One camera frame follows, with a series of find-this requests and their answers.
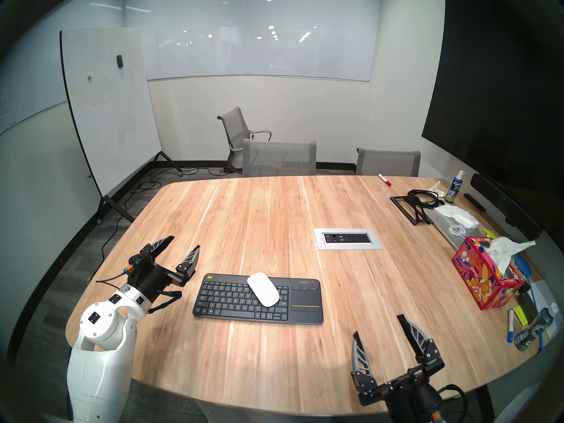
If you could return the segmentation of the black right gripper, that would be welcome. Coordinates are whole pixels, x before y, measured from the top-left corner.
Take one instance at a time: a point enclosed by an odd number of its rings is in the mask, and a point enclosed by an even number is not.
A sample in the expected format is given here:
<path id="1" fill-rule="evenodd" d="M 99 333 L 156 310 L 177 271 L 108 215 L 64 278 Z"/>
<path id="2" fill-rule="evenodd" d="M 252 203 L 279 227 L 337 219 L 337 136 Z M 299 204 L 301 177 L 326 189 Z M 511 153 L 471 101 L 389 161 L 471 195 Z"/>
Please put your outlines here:
<path id="1" fill-rule="evenodd" d="M 443 399 L 430 385 L 430 376 L 443 369 L 443 359 L 433 339 L 404 315 L 398 321 L 415 352 L 418 366 L 406 374 L 378 385 L 358 332 L 351 348 L 351 376 L 359 402 L 368 406 L 385 402 L 393 422 L 444 422 L 440 413 Z"/>

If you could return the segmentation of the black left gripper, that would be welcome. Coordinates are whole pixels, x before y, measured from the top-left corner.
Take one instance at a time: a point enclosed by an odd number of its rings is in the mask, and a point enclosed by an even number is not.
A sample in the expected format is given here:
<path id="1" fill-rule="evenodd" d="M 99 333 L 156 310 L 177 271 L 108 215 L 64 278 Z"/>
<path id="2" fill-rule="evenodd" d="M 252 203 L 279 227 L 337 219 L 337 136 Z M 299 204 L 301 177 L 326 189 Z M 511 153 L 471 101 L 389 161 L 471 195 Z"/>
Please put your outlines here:
<path id="1" fill-rule="evenodd" d="M 129 258 L 125 272 L 127 283 L 154 302 L 159 295 L 166 295 L 173 302 L 182 296 L 181 291 L 166 291 L 170 284 L 183 287 L 193 276 L 199 261 L 200 246 L 196 245 L 188 253 L 175 271 L 160 266 L 154 260 L 170 245 L 174 236 L 168 236 L 145 245 L 138 254 Z"/>

